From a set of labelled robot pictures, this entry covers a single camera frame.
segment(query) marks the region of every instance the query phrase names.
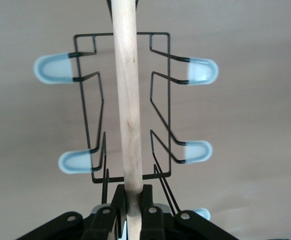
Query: beige surface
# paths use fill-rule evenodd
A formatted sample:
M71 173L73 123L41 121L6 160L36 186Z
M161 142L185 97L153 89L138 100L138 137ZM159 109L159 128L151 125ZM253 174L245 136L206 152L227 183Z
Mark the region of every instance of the beige surface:
M291 238L291 1L140 0L137 30L169 32L174 54L210 58L220 68L212 85L172 88L174 132L214 147L208 162L173 165L169 183L180 207L208 208L212 222L242 240ZM0 0L0 240L67 211L86 217L101 203L101 185L57 165L63 152L86 148L79 86L44 85L32 65L72 51L74 34L111 31L104 0ZM149 53L146 37L138 41L143 173L150 173L149 129L164 133L148 100L150 72L165 71L165 61ZM103 79L110 174L121 176L113 39L98 48L90 68ZM186 69L172 64L176 78ZM165 85L157 86L164 110ZM88 99L96 127L98 96ZM159 182L146 183L165 203Z

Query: screw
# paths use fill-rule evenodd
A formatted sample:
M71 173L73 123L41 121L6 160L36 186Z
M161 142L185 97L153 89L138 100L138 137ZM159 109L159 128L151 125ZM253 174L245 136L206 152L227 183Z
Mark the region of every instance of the screw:
M189 214L187 214L187 213L182 213L182 214L180 215L180 217L181 217L183 220L188 220L188 219L190 219L190 216L189 216Z
M71 221L73 221L73 220L75 220L76 219L76 216L69 216L66 220L68 221L68 222L71 222Z
M155 207L150 207L149 208L149 213L155 214L157 212L157 209Z
M102 211L102 213L103 214L108 214L108 213L110 213L110 209L105 209L105 210Z

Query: light blue rubber tip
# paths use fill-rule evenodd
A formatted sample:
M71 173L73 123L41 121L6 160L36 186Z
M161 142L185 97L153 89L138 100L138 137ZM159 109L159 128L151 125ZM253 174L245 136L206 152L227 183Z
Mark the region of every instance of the light blue rubber tip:
M33 72L44 84L72 84L74 82L68 52L39 57L34 62Z
M90 149L81 151L67 151L59 158L58 165L66 174L92 173Z
M186 164L204 162L213 153L212 145L207 141L187 141L184 148Z
M212 84L218 77L218 65L210 59L190 58L187 68L188 85Z
M208 221L210 221L210 219L211 219L211 214L210 214L209 210L206 208L198 208L198 209L195 209L192 211L194 211L196 214L200 215L201 217L203 217L204 219L206 219Z

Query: wooden dowel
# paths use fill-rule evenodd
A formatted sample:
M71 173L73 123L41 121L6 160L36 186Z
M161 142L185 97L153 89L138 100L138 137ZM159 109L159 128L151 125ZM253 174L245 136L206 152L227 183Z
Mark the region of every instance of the wooden dowel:
M130 240L140 239L140 199L143 189L140 103L135 0L112 0L117 91L121 130L127 229Z

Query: wooden stick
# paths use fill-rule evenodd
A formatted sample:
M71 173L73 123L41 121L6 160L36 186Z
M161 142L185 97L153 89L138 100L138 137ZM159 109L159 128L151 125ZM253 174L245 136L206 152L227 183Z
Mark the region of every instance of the wooden stick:
M143 189L136 1L112 0L115 64L124 188L127 196L127 228L130 240L140 239L140 200Z

